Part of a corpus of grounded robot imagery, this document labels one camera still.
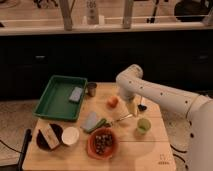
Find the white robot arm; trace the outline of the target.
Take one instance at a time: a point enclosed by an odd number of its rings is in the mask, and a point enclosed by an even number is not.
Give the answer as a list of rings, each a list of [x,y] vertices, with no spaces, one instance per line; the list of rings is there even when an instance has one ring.
[[[116,76],[119,95],[131,102],[135,95],[182,114],[191,123],[187,171],[213,171],[213,98],[142,79],[143,70],[132,64]]]

